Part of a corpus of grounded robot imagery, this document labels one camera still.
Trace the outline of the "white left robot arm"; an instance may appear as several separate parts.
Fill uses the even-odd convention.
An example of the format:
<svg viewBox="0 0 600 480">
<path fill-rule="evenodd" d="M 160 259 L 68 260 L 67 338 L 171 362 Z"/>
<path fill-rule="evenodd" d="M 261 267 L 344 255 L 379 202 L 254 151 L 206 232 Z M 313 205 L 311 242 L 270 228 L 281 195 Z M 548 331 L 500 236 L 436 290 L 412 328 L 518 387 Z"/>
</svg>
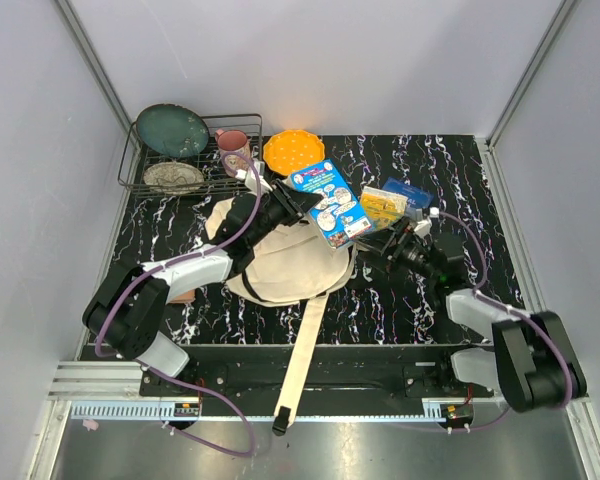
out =
<svg viewBox="0 0 600 480">
<path fill-rule="evenodd" d="M 176 396 L 195 386 L 190 356 L 160 332 L 165 307 L 185 293 L 223 283 L 242 274 L 255 258 L 255 247 L 280 225 L 298 223 L 322 200 L 276 180 L 272 190 L 242 194 L 230 202 L 207 244 L 171 259 L 113 264 L 87 305 L 82 323 L 102 344 L 125 360 L 158 370 L 161 384 Z"/>
</svg>

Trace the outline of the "light blue coin book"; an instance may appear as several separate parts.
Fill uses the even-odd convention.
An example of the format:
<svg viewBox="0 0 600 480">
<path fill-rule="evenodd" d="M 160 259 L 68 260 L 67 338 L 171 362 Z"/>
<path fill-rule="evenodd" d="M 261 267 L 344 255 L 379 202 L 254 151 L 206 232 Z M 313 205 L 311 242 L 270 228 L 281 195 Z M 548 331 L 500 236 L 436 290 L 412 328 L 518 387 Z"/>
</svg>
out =
<svg viewBox="0 0 600 480">
<path fill-rule="evenodd" d="M 371 219 L 331 160 L 292 173 L 290 181 L 296 190 L 322 197 L 309 215 L 331 248 L 344 248 L 373 230 Z"/>
</svg>

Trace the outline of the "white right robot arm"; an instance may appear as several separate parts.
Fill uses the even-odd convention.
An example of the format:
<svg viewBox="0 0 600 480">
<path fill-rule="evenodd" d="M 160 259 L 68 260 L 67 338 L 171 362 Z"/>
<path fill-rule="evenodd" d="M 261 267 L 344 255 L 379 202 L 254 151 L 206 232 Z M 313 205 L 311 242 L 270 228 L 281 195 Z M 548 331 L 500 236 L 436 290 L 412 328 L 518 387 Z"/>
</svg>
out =
<svg viewBox="0 0 600 480">
<path fill-rule="evenodd" d="M 434 371 L 443 395 L 480 385 L 501 393 L 518 413 L 564 407 L 586 396 L 587 380 L 560 316 L 516 309 L 471 286 L 459 236 L 443 233 L 428 242 L 400 220 L 355 243 L 365 261 L 387 277 L 422 277 L 437 312 L 488 340 L 487 346 L 453 353 Z"/>
</svg>

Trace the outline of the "yellow blue picture book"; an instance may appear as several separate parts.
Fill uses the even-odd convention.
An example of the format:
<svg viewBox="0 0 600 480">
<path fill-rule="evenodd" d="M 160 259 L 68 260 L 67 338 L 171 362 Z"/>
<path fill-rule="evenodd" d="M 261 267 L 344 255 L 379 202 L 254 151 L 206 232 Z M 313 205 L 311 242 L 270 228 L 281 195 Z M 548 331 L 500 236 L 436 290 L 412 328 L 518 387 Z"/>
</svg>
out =
<svg viewBox="0 0 600 480">
<path fill-rule="evenodd" d="M 362 189 L 360 204 L 376 230 L 389 227 L 404 215 L 408 198 L 404 195 L 369 186 Z"/>
</svg>

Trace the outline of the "cream canvas backpack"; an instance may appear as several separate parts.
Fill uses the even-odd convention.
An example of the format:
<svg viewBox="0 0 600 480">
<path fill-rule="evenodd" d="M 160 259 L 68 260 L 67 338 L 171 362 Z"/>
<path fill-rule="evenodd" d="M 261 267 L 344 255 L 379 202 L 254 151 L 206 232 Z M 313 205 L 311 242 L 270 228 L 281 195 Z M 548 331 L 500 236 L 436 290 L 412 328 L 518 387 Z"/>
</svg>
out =
<svg viewBox="0 0 600 480">
<path fill-rule="evenodd" d="M 264 307 L 306 302 L 274 410 L 278 436 L 296 419 L 327 300 L 351 278 L 355 259 L 353 246 L 329 247 L 311 223 L 278 226 L 255 247 L 246 270 L 227 281 L 232 293 Z"/>
</svg>

